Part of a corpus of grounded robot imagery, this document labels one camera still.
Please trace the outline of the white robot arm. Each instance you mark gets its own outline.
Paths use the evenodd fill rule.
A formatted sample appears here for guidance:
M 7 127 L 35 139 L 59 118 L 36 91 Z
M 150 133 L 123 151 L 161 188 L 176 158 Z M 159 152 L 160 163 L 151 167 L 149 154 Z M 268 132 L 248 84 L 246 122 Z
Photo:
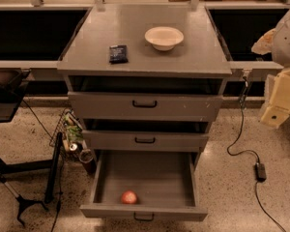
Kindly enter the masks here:
M 272 54 L 283 70 L 270 80 L 273 88 L 263 104 L 260 122 L 278 128 L 290 116 L 290 9 L 274 29 L 265 33 L 251 48 L 256 54 Z

